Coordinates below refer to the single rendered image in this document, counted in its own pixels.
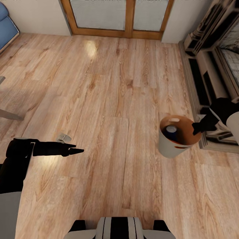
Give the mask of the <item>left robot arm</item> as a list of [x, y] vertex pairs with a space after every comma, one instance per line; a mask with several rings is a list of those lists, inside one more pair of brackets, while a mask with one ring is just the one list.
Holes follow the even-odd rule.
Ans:
[[84, 149], [75, 149], [76, 145], [66, 144], [63, 140], [70, 142], [72, 138], [60, 133], [55, 142], [17, 137], [9, 143], [7, 158], [0, 164], [0, 239], [15, 239], [23, 181], [32, 154], [67, 157], [84, 152]]

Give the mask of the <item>trash can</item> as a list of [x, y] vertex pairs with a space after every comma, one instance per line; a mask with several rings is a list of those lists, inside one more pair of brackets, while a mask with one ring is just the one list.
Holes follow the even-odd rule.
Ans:
[[[169, 121], [170, 118], [176, 118], [179, 119], [179, 121]], [[170, 115], [164, 117], [159, 124], [159, 152], [166, 158], [175, 158], [185, 150], [197, 144], [201, 140], [202, 131], [194, 135], [194, 128], [192, 126], [193, 123], [194, 122], [192, 120], [184, 116]], [[166, 128], [169, 126], [175, 126], [177, 128], [177, 143], [179, 143], [178, 145], [169, 141], [165, 137]], [[176, 147], [181, 147], [184, 149], [177, 149]]]

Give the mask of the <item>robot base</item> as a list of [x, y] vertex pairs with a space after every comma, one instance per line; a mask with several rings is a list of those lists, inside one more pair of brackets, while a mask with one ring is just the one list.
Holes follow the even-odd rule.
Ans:
[[[86, 230], [84, 220], [75, 220], [71, 230], [63, 239], [95, 239], [96, 229]], [[153, 230], [143, 229], [144, 239], [176, 239], [164, 220], [155, 220]]]

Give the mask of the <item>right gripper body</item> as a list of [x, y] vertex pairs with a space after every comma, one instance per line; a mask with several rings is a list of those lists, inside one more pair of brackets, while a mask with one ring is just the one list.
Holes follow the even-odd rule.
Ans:
[[194, 122], [192, 124], [194, 130], [198, 133], [200, 131], [215, 131], [217, 128], [214, 126], [215, 123], [210, 123], [203, 118], [200, 123]]

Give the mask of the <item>can of soda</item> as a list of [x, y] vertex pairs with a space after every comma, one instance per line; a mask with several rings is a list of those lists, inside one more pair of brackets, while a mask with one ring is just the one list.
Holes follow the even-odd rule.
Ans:
[[[177, 142], [175, 142], [175, 141], [173, 141], [173, 140], [170, 140], [169, 138], [166, 138], [166, 139], [168, 139], [169, 141], [171, 141], [171, 142], [173, 142], [173, 143], [176, 143], [177, 145], [179, 144], [179, 143], [177, 143]], [[184, 148], [181, 148], [181, 147], [176, 147], [177, 149], [184, 149]]]
[[175, 126], [169, 126], [166, 128], [165, 137], [177, 142], [177, 128]]

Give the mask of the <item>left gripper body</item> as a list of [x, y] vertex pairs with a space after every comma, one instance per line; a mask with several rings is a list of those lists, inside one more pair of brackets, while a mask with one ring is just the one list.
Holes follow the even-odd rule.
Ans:
[[69, 145], [61, 142], [47, 142], [47, 152], [45, 156], [56, 156], [56, 155], [62, 155], [63, 157], [67, 157]]

